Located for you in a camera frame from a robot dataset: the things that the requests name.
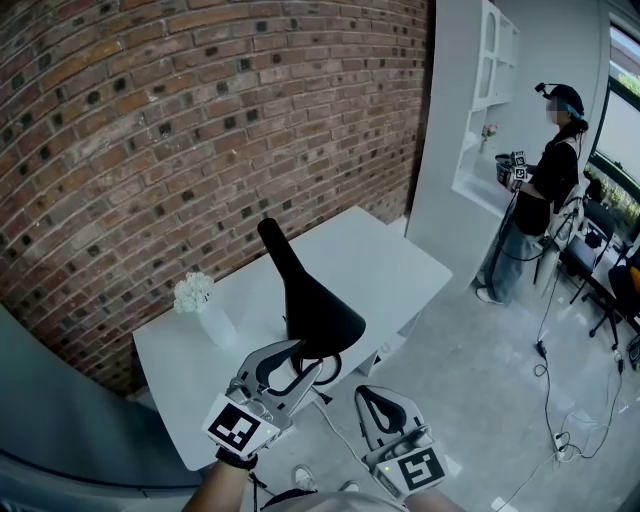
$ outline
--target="black wristband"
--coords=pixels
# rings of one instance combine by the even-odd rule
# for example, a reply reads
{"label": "black wristband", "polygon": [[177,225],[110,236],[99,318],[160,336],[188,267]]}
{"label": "black wristband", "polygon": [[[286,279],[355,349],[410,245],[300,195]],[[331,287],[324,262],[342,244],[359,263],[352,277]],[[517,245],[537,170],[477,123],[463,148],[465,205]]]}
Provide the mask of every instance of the black wristband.
{"label": "black wristband", "polygon": [[232,453],[222,447],[220,447],[218,453],[216,453],[216,457],[225,464],[229,464],[229,466],[233,466],[238,469],[246,469],[247,471],[251,471],[258,464],[258,454],[254,455],[253,458],[249,460],[243,460],[235,453]]}

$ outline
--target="shoe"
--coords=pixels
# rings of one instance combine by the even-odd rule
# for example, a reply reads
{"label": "shoe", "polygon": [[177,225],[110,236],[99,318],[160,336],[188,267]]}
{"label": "shoe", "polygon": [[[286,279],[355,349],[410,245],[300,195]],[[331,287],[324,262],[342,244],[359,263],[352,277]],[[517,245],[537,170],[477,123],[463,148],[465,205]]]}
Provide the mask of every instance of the shoe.
{"label": "shoe", "polygon": [[489,292],[487,291],[486,288],[478,288],[476,290],[476,295],[478,296],[478,298],[482,301],[482,302],[486,302],[487,304],[496,304],[498,306],[504,306],[504,304],[502,302],[498,302],[497,300],[493,300],[490,296],[489,296]]}
{"label": "shoe", "polygon": [[317,491],[316,482],[313,474],[307,466],[296,466],[293,468],[293,485],[301,491]]}
{"label": "shoe", "polygon": [[346,484],[340,487],[340,492],[360,492],[360,484],[355,480],[349,480]]}

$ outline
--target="flower vase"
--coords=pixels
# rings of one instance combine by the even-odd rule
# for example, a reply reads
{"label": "flower vase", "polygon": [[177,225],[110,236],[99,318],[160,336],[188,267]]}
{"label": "flower vase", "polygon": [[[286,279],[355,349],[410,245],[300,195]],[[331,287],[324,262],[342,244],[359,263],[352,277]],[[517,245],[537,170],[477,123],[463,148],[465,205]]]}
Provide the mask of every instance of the flower vase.
{"label": "flower vase", "polygon": [[228,347],[236,339],[236,329],[229,316],[211,302],[205,304],[204,309],[196,313],[198,321],[207,336],[218,347]]}

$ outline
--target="jeans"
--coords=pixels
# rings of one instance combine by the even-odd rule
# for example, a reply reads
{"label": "jeans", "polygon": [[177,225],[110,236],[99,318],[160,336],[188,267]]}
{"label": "jeans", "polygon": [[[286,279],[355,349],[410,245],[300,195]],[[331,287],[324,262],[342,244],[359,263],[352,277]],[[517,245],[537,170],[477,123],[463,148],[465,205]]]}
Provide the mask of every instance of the jeans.
{"label": "jeans", "polygon": [[520,260],[531,258],[534,255],[534,244],[538,238],[540,237],[525,235],[520,231],[513,216],[507,219],[484,272],[487,291],[493,300],[503,304],[511,302],[525,263]]}

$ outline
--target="office chair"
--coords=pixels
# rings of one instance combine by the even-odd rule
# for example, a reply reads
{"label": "office chair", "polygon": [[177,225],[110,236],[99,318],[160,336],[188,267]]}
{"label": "office chair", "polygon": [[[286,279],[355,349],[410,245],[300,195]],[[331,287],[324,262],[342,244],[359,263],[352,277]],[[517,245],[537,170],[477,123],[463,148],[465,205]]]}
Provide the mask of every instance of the office chair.
{"label": "office chair", "polygon": [[630,267],[640,264],[640,249],[638,249],[634,255],[626,261],[624,265],[616,265],[609,270],[609,283],[611,283],[611,289],[613,290],[613,300],[606,300],[603,302],[592,293],[587,293],[582,297],[582,301],[591,299],[598,306],[604,309],[604,316],[596,324],[596,326],[589,331],[589,336],[592,338],[596,335],[596,331],[608,318],[611,323],[611,330],[613,331],[614,344],[611,347],[612,350],[618,348],[618,330],[616,324],[619,321],[617,313],[624,318],[629,324],[637,331],[638,325],[634,320],[634,317],[640,313],[640,294],[636,291],[636,288],[631,279]]}
{"label": "office chair", "polygon": [[587,220],[589,238],[600,239],[600,245],[604,243],[604,248],[598,254],[596,249],[591,248],[582,238],[574,236],[567,248],[561,255],[561,260],[571,270],[574,270],[582,279],[582,285],[578,288],[578,291],[573,296],[570,304],[578,298],[580,292],[587,284],[587,280],[593,274],[598,263],[604,256],[604,253],[609,248],[609,243],[613,238],[615,231],[615,221],[611,214],[606,210],[604,206],[594,200],[588,200],[584,206],[584,218]]}

